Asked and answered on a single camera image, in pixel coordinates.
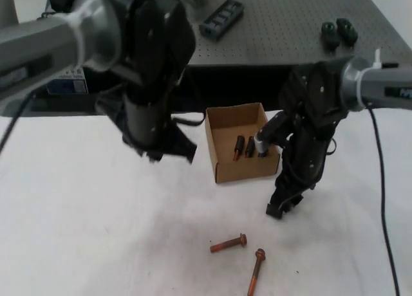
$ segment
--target blue and white label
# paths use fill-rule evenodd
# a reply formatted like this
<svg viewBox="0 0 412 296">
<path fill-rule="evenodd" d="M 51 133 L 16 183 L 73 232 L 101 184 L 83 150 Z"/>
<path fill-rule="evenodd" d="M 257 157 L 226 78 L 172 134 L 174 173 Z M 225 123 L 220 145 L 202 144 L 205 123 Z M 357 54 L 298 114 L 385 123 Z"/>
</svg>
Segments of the blue and white label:
<svg viewBox="0 0 412 296">
<path fill-rule="evenodd" d="M 65 71 L 46 85 L 51 95 L 87 95 L 88 85 L 82 68 Z"/>
</svg>

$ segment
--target white tablecloth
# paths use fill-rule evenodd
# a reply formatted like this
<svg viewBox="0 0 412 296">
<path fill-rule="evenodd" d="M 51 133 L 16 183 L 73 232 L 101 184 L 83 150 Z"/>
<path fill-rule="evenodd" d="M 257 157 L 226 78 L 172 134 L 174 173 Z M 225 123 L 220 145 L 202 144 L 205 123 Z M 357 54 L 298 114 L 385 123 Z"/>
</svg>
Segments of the white tablecloth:
<svg viewBox="0 0 412 296">
<path fill-rule="evenodd" d="M 389 234 L 412 295 L 412 113 L 377 118 Z M 256 295 L 393 294 L 367 112 L 340 124 L 323 179 L 282 221 L 265 214 L 274 178 L 215 184 L 204 127 L 185 131 L 192 165 L 151 164 L 105 117 L 21 119 L 0 159 L 1 295 L 245 295 L 258 248 Z M 245 248 L 209 252 L 241 232 Z"/>
</svg>

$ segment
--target gray perforated table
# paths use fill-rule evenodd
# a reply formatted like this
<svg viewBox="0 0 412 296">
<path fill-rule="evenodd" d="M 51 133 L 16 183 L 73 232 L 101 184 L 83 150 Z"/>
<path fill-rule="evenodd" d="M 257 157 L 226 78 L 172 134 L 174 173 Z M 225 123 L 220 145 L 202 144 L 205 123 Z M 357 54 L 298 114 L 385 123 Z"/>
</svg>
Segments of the gray perforated table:
<svg viewBox="0 0 412 296">
<path fill-rule="evenodd" d="M 357 54 L 373 59 L 382 48 L 385 61 L 412 62 L 412 51 L 372 0 L 238 0 L 242 18 L 219 42 L 203 38 L 198 25 L 225 0 L 203 0 L 196 9 L 187 5 L 198 46 L 192 66 L 289 65 Z M 354 49 L 340 46 L 327 54 L 319 41 L 325 21 L 348 18 L 359 33 Z"/>
</svg>

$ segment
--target open cardboard box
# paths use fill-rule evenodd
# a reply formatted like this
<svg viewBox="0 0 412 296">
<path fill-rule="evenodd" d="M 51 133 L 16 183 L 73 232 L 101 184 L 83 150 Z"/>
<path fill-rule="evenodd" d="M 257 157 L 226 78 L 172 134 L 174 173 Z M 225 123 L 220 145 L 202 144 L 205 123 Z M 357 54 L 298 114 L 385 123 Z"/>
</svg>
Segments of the open cardboard box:
<svg viewBox="0 0 412 296">
<path fill-rule="evenodd" d="M 254 136 L 266 123 L 267 117 L 260 103 L 206 109 L 206 136 L 216 183 L 274 175 L 279 165 L 276 146 L 265 158 L 254 151 L 245 158 L 249 136 Z M 233 161 L 238 135 L 245 137 L 245 147 L 238 161 Z"/>
</svg>

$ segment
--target rusty bolt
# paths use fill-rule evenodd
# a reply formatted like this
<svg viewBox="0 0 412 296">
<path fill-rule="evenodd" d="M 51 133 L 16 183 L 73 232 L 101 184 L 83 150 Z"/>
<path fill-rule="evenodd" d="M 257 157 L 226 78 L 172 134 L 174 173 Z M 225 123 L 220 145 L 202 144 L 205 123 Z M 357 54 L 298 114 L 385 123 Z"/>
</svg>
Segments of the rusty bolt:
<svg viewBox="0 0 412 296">
<path fill-rule="evenodd" d="M 247 244 L 247 238 L 245 234 L 240 233 L 240 237 L 225 241 L 224 243 L 220 243 L 218 245 L 211 246 L 211 252 L 217 252 L 223 249 L 230 248 L 232 246 L 242 245 L 245 246 Z"/>
<path fill-rule="evenodd" d="M 265 251 L 263 249 L 258 249 L 255 253 L 256 264 L 255 269 L 253 269 L 252 280 L 250 280 L 249 290 L 247 291 L 247 296 L 253 296 L 256 288 L 256 281 L 258 280 L 260 266 L 262 262 L 266 259 Z"/>
</svg>

